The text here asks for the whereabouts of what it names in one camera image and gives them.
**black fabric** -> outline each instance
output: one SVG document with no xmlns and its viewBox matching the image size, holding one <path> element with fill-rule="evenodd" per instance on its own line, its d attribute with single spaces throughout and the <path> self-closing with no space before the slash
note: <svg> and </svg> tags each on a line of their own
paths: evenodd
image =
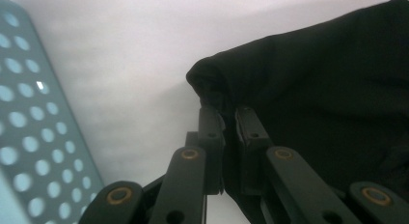
<svg viewBox="0 0 409 224">
<path fill-rule="evenodd" d="M 187 80 L 227 124 L 227 192 L 252 223 L 259 198 L 238 188 L 234 109 L 253 107 L 276 145 L 327 183 L 386 185 L 409 201 L 409 2 L 361 9 L 199 61 Z"/>
</svg>

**light blue perforated panel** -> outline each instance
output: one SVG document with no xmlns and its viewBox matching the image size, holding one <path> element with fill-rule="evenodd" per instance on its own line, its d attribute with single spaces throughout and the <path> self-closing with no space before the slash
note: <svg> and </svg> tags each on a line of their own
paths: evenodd
<svg viewBox="0 0 409 224">
<path fill-rule="evenodd" d="M 0 185 L 32 223 L 77 222 L 103 187 L 28 15 L 7 0 L 0 0 L 0 167 Z"/>
</svg>

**white background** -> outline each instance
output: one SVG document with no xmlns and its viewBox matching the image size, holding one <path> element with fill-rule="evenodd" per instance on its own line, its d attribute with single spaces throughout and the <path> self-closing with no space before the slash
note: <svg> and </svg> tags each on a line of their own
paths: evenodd
<svg viewBox="0 0 409 224">
<path fill-rule="evenodd" d="M 105 184 L 166 172 L 199 98 L 200 59 L 388 0 L 12 0 L 32 17 Z M 248 223 L 210 196 L 207 223 Z"/>
</svg>

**metal rivet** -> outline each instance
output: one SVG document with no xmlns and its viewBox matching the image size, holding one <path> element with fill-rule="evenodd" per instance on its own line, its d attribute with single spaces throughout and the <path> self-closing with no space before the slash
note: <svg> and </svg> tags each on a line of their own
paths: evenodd
<svg viewBox="0 0 409 224">
<path fill-rule="evenodd" d="M 374 187 L 365 187 L 361 190 L 365 198 L 379 206 L 387 207 L 392 204 L 391 197 L 380 189 Z"/>
<path fill-rule="evenodd" d="M 284 149 L 279 149 L 274 152 L 274 155 L 280 159 L 289 160 L 293 158 L 292 152 Z"/>
<path fill-rule="evenodd" d="M 106 200 L 111 205 L 125 203 L 132 196 L 132 190 L 128 187 L 118 187 L 108 193 Z"/>
<path fill-rule="evenodd" d="M 194 159 L 199 156 L 199 153 L 196 150 L 189 149 L 181 152 L 181 156 L 185 159 Z"/>
</svg>

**black cloth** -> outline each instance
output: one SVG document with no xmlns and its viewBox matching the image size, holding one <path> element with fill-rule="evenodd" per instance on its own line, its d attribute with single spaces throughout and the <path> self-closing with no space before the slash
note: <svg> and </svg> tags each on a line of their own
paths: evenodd
<svg viewBox="0 0 409 224">
<path fill-rule="evenodd" d="M 392 0 L 199 61 L 187 80 L 226 125 L 224 182 L 239 192 L 234 110 L 253 107 L 276 145 L 293 148 L 335 188 L 383 184 L 409 201 L 409 2 Z"/>
</svg>

